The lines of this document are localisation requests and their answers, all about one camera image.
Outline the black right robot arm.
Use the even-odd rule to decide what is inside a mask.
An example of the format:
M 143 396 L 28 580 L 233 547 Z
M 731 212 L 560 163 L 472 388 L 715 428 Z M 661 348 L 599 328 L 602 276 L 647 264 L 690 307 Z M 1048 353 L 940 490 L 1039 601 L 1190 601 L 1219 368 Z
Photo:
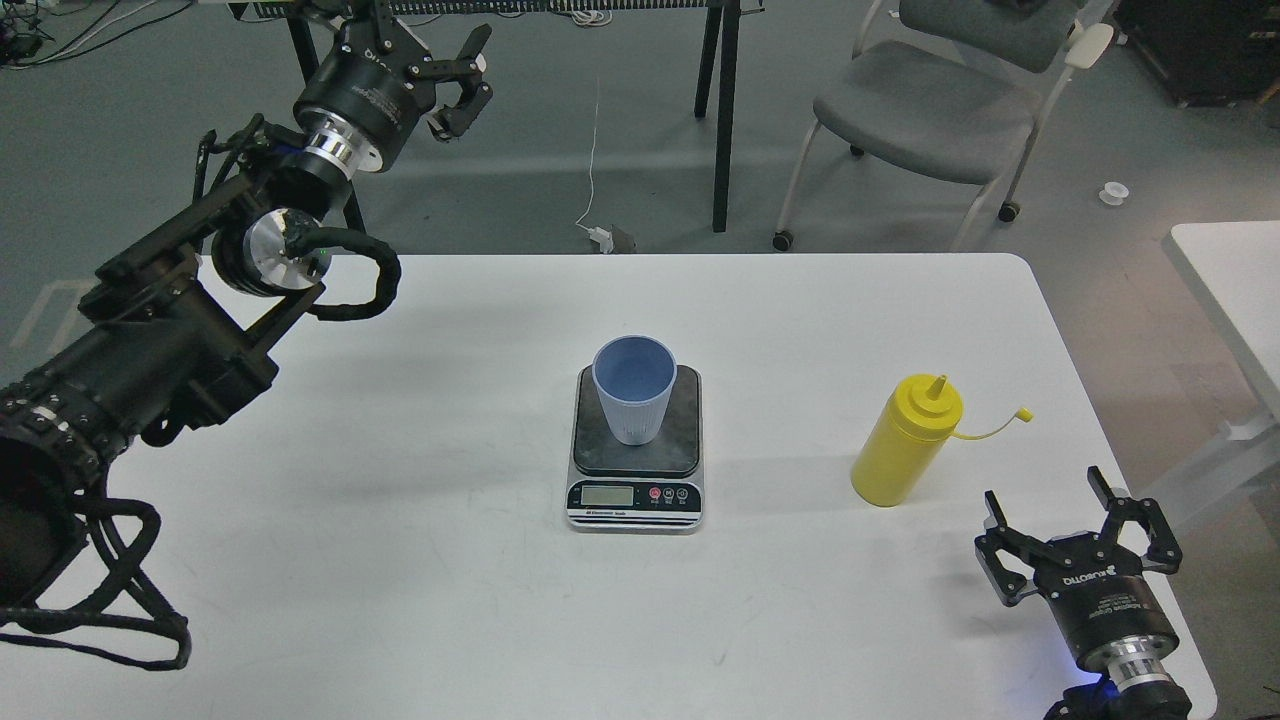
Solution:
M 1012 529 L 986 491 L 975 556 L 1004 606 L 1044 597 L 1075 665 L 1097 675 L 1065 689 L 1047 719 L 1187 719 L 1190 698 L 1164 666 L 1179 638 L 1144 578 L 1176 573 L 1180 544 L 1156 500 L 1117 495 L 1097 466 L 1087 480 L 1103 525 L 1048 541 Z

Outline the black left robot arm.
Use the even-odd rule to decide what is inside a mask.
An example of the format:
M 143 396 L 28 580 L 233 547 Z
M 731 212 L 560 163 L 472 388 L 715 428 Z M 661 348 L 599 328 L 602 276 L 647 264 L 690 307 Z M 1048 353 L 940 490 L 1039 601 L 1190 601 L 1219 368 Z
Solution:
M 273 346 L 303 315 L 357 322 L 398 295 L 401 260 L 348 208 L 360 172 L 390 169 L 415 128 L 447 142 L 492 100 L 488 24 L 457 56 L 433 53 L 389 1 L 293 1 L 333 29 L 294 102 L 297 126 L 255 115 L 198 146 L 192 204 L 104 263 L 79 301 L 91 329 L 3 389 L 6 643 L 64 648 L 77 628 L 174 641 L 168 660 L 90 653 L 148 671 L 187 665 L 187 619 L 145 574 L 157 510 L 111 498 L 111 464 L 141 439 L 223 424 L 273 384 Z

